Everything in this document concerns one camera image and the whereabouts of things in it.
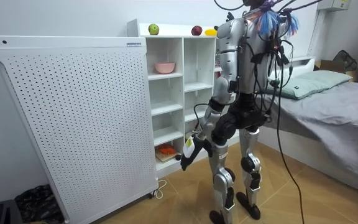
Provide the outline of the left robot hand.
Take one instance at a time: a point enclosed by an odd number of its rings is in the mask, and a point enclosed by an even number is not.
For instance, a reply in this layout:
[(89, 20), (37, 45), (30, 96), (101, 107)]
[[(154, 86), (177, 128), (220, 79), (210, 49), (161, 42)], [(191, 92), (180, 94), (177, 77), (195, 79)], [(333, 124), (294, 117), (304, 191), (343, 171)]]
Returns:
[(183, 171), (196, 159), (201, 150), (204, 149), (209, 157), (213, 156), (212, 145), (207, 139), (200, 139), (195, 135), (188, 138), (183, 146), (182, 154), (177, 154), (175, 159), (180, 161), (180, 166)]

